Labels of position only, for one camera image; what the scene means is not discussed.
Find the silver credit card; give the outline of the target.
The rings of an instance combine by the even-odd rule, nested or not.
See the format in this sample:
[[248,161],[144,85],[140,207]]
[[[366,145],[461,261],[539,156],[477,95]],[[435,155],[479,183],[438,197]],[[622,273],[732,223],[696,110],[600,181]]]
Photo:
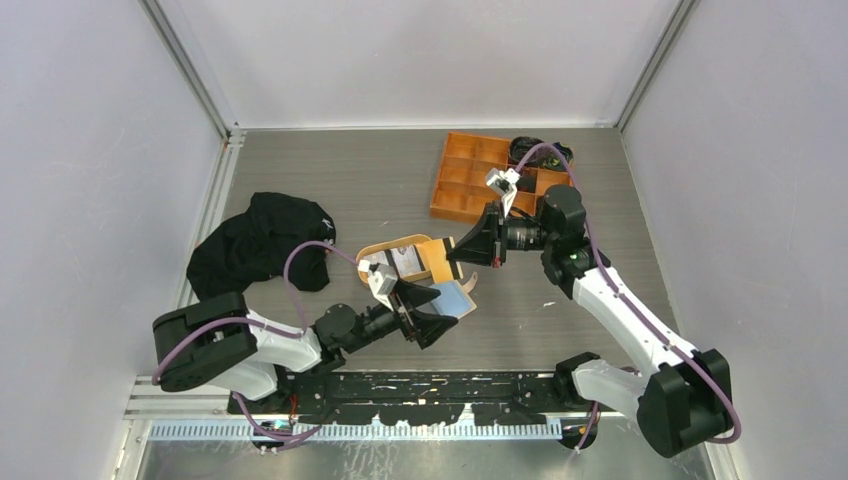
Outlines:
[[389,252],[401,277],[408,277],[421,271],[420,259],[414,245],[395,247]]

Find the yellow oval tray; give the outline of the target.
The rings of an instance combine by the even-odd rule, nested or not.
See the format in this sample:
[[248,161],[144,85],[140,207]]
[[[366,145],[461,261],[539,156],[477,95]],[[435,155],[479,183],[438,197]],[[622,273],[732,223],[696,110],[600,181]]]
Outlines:
[[427,268],[424,254],[419,252],[418,247],[431,240],[427,235],[414,234],[370,245],[357,254],[356,261],[388,265],[402,280],[424,280],[431,276],[431,271]]

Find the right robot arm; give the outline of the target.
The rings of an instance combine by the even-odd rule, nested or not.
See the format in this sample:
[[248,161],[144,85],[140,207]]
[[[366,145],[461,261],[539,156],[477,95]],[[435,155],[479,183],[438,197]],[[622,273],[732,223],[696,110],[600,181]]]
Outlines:
[[498,268],[510,250],[540,252],[548,280],[598,320],[632,362],[627,371],[585,352],[559,363],[554,387],[562,407],[609,407],[635,422],[665,458],[701,443],[739,439],[728,361],[681,338],[625,285],[596,246],[576,188],[548,188],[532,217],[508,215],[500,200],[488,203],[447,257]]

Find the orange credit card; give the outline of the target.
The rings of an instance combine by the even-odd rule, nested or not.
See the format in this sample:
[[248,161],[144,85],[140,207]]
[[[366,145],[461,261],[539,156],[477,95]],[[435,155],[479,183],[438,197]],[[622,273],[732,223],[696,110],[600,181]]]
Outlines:
[[432,239],[416,245],[416,250],[434,283],[462,280],[464,274],[458,262],[448,259],[455,246],[452,237]]

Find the beige leather card holder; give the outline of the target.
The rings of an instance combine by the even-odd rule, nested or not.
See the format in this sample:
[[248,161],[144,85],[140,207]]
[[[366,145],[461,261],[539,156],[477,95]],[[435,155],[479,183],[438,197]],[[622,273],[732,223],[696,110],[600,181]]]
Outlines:
[[440,295],[422,305],[420,310],[425,313],[462,319],[477,308],[471,298],[471,292],[476,287],[477,281],[478,274],[474,272],[465,282],[451,280],[430,285],[430,288],[438,290]]

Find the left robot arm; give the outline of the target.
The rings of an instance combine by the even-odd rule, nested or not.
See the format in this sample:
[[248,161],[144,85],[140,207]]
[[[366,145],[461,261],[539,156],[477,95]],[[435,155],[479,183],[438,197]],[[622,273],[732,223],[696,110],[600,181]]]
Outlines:
[[422,349],[430,347],[459,323],[454,316],[423,310],[440,294],[402,281],[383,302],[361,313],[335,304],[298,330],[249,309],[242,294],[225,293],[153,322],[158,366],[152,382],[171,393],[210,384],[277,413],[292,397],[291,385],[280,379],[282,369],[330,372],[344,365],[345,355],[395,332]]

